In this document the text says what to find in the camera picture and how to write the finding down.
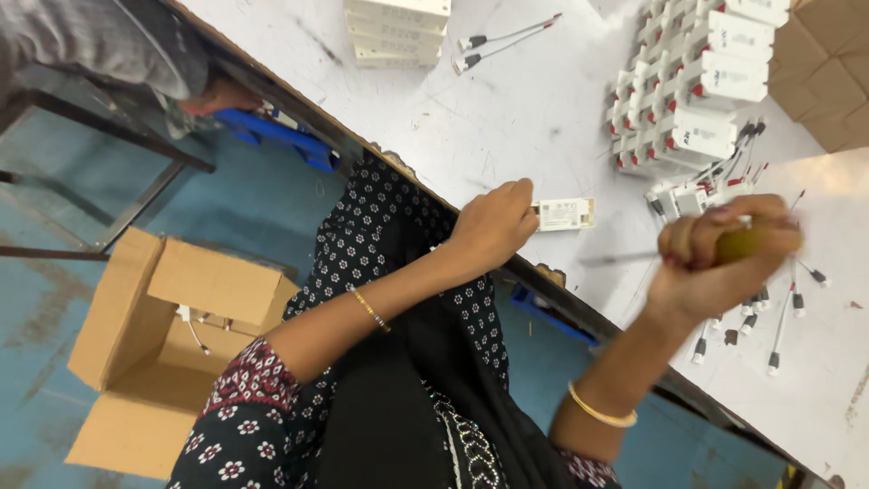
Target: stack of led drivers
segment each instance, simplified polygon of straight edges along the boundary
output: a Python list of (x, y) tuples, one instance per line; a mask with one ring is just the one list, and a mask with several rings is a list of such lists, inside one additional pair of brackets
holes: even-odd
[(673, 178), (731, 157), (735, 111), (766, 96), (790, 0), (651, 0), (640, 54), (612, 84), (606, 127), (622, 171)]
[(356, 65), (414, 68), (441, 60), (450, 0), (344, 0)]

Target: screwdriver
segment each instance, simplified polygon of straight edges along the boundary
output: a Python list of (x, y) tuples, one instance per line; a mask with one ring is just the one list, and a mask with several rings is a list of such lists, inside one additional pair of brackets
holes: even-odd
[[(762, 237), (763, 226), (743, 228), (722, 234), (718, 238), (718, 241), (715, 242), (715, 264), (726, 265), (752, 256), (760, 247)], [(580, 263), (586, 267), (595, 268), (623, 262), (652, 259), (657, 256), (657, 251), (644, 251), (625, 255), (581, 259)]]

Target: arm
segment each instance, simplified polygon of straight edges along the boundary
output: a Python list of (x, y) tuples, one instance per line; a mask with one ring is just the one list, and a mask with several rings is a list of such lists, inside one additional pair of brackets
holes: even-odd
[[(539, 225), (530, 209), (532, 189), (531, 181), (522, 179), (477, 196), (462, 210), (449, 241), (359, 287), (359, 293), (389, 321), (426, 298), (502, 265)], [(304, 383), (378, 327), (355, 295), (345, 293), (283, 323), (266, 339)]]
[[(739, 229), (742, 215), (753, 217), (761, 233), (759, 249), (738, 262), (714, 266), (716, 241)], [(787, 221), (776, 196), (737, 198), (700, 218), (670, 224), (659, 238), (664, 262), (650, 285), (646, 307), (574, 381), (577, 396), (597, 412), (616, 418), (630, 414), (697, 324), (759, 291), (800, 245), (799, 230)], [(604, 462), (615, 460), (624, 435), (625, 429), (592, 418), (569, 394), (549, 433), (557, 446)]]
[(0, 0), (0, 37), (11, 70), (80, 65), (178, 99), (201, 94), (208, 78), (199, 40), (153, 1)]

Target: person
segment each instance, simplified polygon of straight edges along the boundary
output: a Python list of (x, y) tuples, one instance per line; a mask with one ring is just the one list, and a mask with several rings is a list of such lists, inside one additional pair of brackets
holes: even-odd
[(210, 67), (196, 34), (154, 0), (0, 0), (0, 95), (31, 64), (146, 84), (195, 116), (262, 106)]
[[(645, 307), (570, 384), (546, 437), (509, 397), (488, 274), (537, 229), (532, 187), (507, 182), (456, 219), (366, 154), (285, 322), (215, 382), (167, 487), (618, 487), (611, 464), (667, 361), (758, 291), (799, 231), (776, 196), (667, 226)], [(758, 250), (716, 265), (744, 215), (766, 230)]]

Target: yellow screwdriver handle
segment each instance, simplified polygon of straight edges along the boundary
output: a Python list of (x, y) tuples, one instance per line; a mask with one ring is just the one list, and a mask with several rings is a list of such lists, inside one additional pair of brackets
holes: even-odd
[(715, 243), (716, 263), (725, 265), (752, 256), (760, 246), (760, 235), (756, 227), (722, 234)]

